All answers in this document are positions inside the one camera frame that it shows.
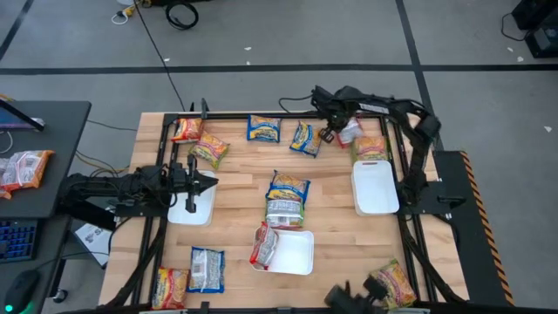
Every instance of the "white paper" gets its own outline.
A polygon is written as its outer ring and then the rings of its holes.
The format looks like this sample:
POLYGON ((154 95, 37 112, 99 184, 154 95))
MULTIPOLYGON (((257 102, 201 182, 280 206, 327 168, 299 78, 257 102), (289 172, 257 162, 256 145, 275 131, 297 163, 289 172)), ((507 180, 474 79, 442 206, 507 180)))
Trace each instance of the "white paper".
MULTIPOLYGON (((108 254, 108 240, 111 232, 86 223, 75 232, 78 239, 90 252, 101 252, 108 254)), ((92 254, 101 266, 108 262, 108 255, 92 254)))

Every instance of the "black desk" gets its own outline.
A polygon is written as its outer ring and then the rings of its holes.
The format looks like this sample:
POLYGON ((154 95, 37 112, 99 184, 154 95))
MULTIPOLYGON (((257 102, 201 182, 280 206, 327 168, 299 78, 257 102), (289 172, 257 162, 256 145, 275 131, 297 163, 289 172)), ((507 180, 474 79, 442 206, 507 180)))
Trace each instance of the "black desk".
POLYGON ((46 127, 43 132, 11 132, 14 146, 0 157, 10 158, 13 153, 25 150, 50 149, 55 154, 46 165, 41 188, 17 190, 11 200, 0 199, 0 218, 47 218, 54 214, 58 187, 70 170, 91 103, 18 101, 11 104, 32 118, 42 118, 46 127))
POLYGON ((61 263, 60 258, 65 244, 71 217, 54 215, 58 187, 68 175, 71 161, 78 148, 91 103, 85 101, 18 101, 11 103, 21 112, 32 118, 42 118, 46 123, 43 132, 14 131, 13 148, 2 157, 24 150, 50 149, 56 153, 51 156, 40 188, 27 188, 14 191, 11 200, 0 199, 0 219, 2 218, 44 218, 37 235, 38 247, 32 261, 0 264, 2 282, 0 285, 0 304, 6 290, 15 277, 25 270, 54 260, 42 266, 41 277, 31 299, 30 310, 26 314, 40 313, 44 300, 50 295, 53 279, 61 263))

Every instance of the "computer monitor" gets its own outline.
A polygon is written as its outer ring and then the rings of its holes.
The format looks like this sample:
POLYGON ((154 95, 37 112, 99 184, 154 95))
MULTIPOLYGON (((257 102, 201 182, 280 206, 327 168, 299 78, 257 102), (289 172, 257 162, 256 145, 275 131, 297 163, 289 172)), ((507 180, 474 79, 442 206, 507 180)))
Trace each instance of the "computer monitor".
POLYGON ((44 121, 40 118, 30 118, 17 110, 10 103, 0 99, 0 131, 11 130, 44 130, 44 121))

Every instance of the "ramen packet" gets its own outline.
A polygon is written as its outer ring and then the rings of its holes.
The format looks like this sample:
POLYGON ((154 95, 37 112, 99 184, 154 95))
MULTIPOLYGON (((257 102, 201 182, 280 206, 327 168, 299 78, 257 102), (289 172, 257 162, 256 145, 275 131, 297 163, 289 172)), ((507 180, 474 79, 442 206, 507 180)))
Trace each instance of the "ramen packet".
POLYGON ((4 172, 6 172, 6 168, 8 167, 9 161, 10 160, 7 158, 0 158, 0 198, 3 197, 8 200, 11 198, 11 194, 10 192, 2 188, 2 175, 4 172))
POLYGON ((412 305, 417 296, 412 290, 409 280, 396 259, 379 270, 371 272, 374 277, 387 289, 387 296, 381 302, 388 309, 397 309, 412 305))
POLYGON ((189 270, 159 267, 157 272, 157 289, 151 301, 152 310, 184 309, 189 277, 189 270))
POLYGON ((388 160, 387 141, 383 136, 355 138, 350 147, 352 162, 357 160, 388 160))
POLYGON ((320 138, 319 133, 320 130, 314 130, 311 125, 298 121, 298 128, 295 131, 295 137, 290 145, 290 149, 316 158, 317 153, 320 151, 320 144, 322 144, 322 138, 320 138))
POLYGON ((363 127, 360 125, 357 118, 352 117, 349 119, 347 126, 337 134, 337 141, 341 148, 346 148, 355 138, 361 136, 364 136, 363 127))
POLYGON ((267 223, 262 222, 262 226, 255 232, 254 248, 250 256, 250 263, 254 267, 259 270, 268 270, 278 237, 267 223))
POLYGON ((225 291, 225 252, 192 247, 192 267, 187 292, 225 291))
POLYGON ((217 169, 221 160, 227 154, 229 145, 230 144, 227 144, 204 131, 201 134, 200 140, 198 140, 198 142, 190 148, 190 153, 196 157, 202 158, 203 160, 209 161, 211 166, 217 169))
POLYGON ((174 143, 190 143, 200 139, 203 132, 203 119, 178 119, 176 133, 171 139, 174 143))
POLYGON ((288 174, 282 174, 274 170, 273 179, 269 184, 268 193, 265 197, 268 200, 292 200, 299 201, 302 205, 306 202, 309 180, 300 180, 288 174))
POLYGON ((53 151, 24 151, 15 153, 2 174, 0 188, 11 192, 20 188, 38 188, 43 179, 44 168, 53 151))
POLYGON ((281 140, 281 119, 265 118, 250 114, 248 116, 248 131, 246 140, 271 141, 279 143, 281 140))
POLYGON ((304 205, 300 201, 267 200, 265 221, 272 228, 301 228, 304 222, 304 205))

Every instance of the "keyboard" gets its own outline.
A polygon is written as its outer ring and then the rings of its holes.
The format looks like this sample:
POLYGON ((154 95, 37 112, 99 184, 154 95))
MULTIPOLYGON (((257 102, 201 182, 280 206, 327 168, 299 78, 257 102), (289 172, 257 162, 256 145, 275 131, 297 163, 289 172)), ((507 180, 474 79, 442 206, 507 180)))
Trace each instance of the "keyboard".
POLYGON ((38 220, 0 220, 0 263, 34 258, 38 220))

